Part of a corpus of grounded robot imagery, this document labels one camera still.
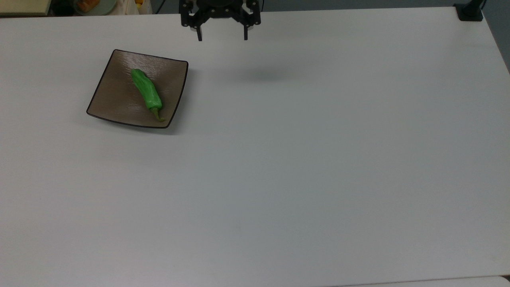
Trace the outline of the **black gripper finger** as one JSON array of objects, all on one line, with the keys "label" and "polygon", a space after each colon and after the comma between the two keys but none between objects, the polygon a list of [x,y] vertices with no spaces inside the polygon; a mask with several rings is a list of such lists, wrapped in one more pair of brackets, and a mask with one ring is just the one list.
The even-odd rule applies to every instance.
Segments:
[{"label": "black gripper finger", "polygon": [[199,7],[198,0],[180,0],[180,18],[181,25],[196,31],[198,41],[202,41],[202,25],[208,20],[208,13]]},{"label": "black gripper finger", "polygon": [[235,21],[243,26],[243,38],[248,40],[248,31],[261,24],[261,3],[259,0],[235,0]]}]

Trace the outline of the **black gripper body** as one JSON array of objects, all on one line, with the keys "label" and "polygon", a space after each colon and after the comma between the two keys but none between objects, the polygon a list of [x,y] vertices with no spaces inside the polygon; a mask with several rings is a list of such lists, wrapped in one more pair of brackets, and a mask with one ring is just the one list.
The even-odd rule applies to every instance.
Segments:
[{"label": "black gripper body", "polygon": [[197,0],[195,18],[245,18],[242,0]]}]

